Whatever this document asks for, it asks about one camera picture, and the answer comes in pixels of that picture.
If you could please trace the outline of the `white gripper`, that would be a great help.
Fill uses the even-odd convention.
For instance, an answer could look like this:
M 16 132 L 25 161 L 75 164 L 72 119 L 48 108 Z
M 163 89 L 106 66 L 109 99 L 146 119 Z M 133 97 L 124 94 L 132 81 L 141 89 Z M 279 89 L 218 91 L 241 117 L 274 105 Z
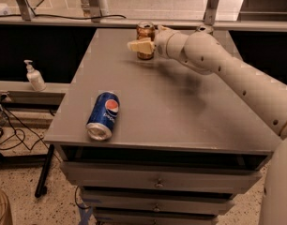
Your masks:
M 150 37 L 136 39 L 128 43 L 128 48 L 133 52 L 152 54 L 156 47 L 162 58 L 185 60 L 184 46 L 189 36 L 161 24 L 158 30 L 154 42 Z

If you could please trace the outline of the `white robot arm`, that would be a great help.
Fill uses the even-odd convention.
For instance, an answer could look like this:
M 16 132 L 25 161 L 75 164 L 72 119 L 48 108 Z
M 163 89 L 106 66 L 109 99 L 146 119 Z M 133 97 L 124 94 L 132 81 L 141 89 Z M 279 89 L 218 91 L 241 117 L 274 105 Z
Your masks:
M 287 85 L 229 54 L 208 27 L 185 35 L 160 25 L 154 38 L 133 40 L 128 48 L 217 74 L 281 138 L 267 170 L 259 225 L 287 225 Z

